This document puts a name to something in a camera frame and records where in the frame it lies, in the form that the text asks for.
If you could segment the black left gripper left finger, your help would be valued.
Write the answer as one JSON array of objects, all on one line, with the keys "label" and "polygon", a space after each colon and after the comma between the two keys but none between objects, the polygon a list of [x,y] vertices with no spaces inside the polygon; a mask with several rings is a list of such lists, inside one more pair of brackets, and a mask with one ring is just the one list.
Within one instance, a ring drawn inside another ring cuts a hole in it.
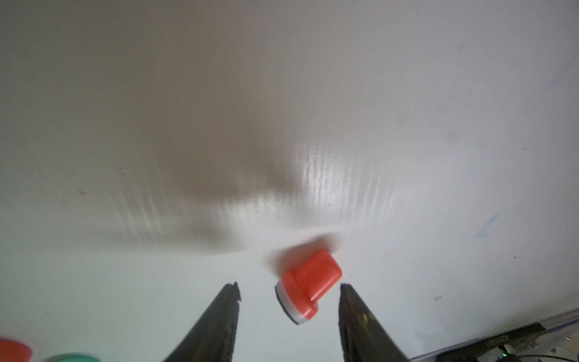
[{"label": "black left gripper left finger", "polygon": [[231,362],[240,302],[238,284],[226,284],[166,362]]}]

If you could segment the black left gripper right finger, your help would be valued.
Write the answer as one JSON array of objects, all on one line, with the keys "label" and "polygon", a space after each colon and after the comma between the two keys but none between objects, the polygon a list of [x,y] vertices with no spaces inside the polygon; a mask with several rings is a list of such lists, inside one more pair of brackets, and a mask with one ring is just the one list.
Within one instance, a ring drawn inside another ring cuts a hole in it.
[{"label": "black left gripper right finger", "polygon": [[346,362],[407,362],[373,313],[350,285],[340,286],[339,333]]}]

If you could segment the red stamp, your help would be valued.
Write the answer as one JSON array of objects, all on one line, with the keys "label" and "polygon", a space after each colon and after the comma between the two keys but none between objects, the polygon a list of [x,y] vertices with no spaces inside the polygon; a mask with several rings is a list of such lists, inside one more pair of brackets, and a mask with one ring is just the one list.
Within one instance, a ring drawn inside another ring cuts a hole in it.
[{"label": "red stamp", "polygon": [[300,325],[318,313],[319,300],[341,278],[339,264],[328,251],[320,250],[302,266],[283,273],[274,290],[288,318]]}]

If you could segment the green cap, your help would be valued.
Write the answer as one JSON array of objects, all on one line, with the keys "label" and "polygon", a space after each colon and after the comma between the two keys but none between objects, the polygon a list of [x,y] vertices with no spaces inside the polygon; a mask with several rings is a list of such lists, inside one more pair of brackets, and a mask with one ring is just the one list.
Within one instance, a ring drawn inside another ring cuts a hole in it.
[{"label": "green cap", "polygon": [[100,362],[100,359],[89,354],[65,353],[46,358],[43,362]]}]

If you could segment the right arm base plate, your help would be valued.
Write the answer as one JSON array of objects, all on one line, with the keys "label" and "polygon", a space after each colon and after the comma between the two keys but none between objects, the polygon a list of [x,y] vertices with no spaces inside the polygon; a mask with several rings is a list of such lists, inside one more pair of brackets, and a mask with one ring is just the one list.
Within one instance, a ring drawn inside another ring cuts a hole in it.
[{"label": "right arm base plate", "polygon": [[435,361],[478,361],[490,351],[492,356],[497,357],[496,360],[500,360],[506,354],[511,354],[511,351],[508,351],[508,346],[526,345],[545,333],[547,333],[547,329],[542,324],[529,324],[525,327],[500,333],[465,347],[439,354]]}]

